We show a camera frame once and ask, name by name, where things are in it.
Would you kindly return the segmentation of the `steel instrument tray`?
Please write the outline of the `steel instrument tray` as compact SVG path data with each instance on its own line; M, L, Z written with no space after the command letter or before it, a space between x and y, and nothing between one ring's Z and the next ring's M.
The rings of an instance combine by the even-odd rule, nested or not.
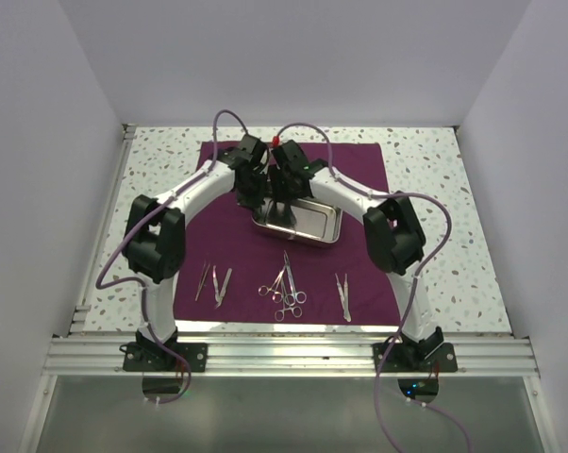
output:
M323 247L336 243L342 228L342 211L312 198L286 204L266 197L251 219L265 235Z

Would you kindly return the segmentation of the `steel hemostat forceps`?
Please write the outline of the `steel hemostat forceps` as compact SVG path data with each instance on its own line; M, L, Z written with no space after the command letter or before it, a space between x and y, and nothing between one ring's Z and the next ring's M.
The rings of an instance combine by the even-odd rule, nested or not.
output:
M284 293L282 291L282 281L285 271L286 267L283 266L276 275L275 280L271 284L261 285L258 288L259 296L270 295L274 302L276 303L281 302L284 298Z
M287 314L294 318L300 318L303 314L302 308L297 303L294 295L286 289L284 280L286 273L287 269L283 268L273 296L274 302L281 304L281 308L275 311L275 320L277 322L283 322Z

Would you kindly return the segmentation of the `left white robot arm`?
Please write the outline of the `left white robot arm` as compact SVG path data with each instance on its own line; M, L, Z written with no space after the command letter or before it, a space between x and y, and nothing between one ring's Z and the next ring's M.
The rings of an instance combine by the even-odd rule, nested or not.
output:
M267 188L268 145L245 134L235 146L219 150L171 190L134 199L124 237L123 256L141 278L142 325L137 346L160 371L177 362L174 279L186 255L186 226L220 196L233 192L240 206L257 210Z

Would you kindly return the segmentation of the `steel forceps tweezers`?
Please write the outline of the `steel forceps tweezers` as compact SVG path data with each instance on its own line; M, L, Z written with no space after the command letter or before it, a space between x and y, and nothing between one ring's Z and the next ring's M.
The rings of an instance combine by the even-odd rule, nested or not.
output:
M205 262L203 263L203 268L202 268L201 276L200 276L200 278L199 278L197 290L196 290L195 297L194 297L194 301L195 301L195 302L198 301L198 299L199 299L199 297L200 297L200 294L202 293L203 288L205 287L205 282L206 282L207 275L208 275L208 272L209 272L209 266L210 266L210 263L209 263L209 262L205 261Z

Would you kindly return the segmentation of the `steel surgical scissors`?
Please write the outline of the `steel surgical scissors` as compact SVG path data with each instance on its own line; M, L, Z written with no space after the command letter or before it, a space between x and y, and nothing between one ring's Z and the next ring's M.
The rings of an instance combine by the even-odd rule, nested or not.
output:
M284 257L284 264L286 267L287 277L289 280L289 286L291 289L292 299L294 300L295 304L304 304L307 300L307 294L303 291L298 291L296 288L294 276L292 273L292 266L288 253L284 252L283 257Z

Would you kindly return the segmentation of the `curved tip steel tweezers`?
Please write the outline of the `curved tip steel tweezers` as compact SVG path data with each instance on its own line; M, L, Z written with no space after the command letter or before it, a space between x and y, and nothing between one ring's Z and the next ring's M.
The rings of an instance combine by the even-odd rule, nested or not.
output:
M218 276L217 276L216 267L212 268L212 283L213 283L213 288L214 288L215 308L216 309L220 308L223 304L224 298L226 296L228 283L229 283L229 280L231 279L231 275L232 275L232 269L228 268L223 281L220 281Z

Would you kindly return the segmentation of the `purple cloth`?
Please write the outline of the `purple cloth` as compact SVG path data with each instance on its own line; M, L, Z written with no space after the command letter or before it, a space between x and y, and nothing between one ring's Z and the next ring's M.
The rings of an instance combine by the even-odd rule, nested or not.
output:
M339 240L331 246L281 240L259 232L250 210L227 193L198 213L186 228L186 259L175 290L178 320L272 323L276 303L259 296L261 285L271 284L290 258L296 288L308 301L298 319L303 324L343 323L335 275L348 275L349 310L355 325L393 326L399 312L386 275L371 262L363 226L349 215L342 218ZM210 263L205 287L194 301L203 263ZM226 296L215 308L212 268L223 281L232 269Z

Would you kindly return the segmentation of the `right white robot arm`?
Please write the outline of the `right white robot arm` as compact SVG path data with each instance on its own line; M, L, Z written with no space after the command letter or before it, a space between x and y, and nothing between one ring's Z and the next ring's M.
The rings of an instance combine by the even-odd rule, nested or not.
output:
M383 357L411 371L426 369L443 345L443 332L420 279L426 234L409 197L363 186L323 159L310 161L294 141L276 145L272 155L284 195L314 198L362 224L368 256L390 281L401 317L401 341Z

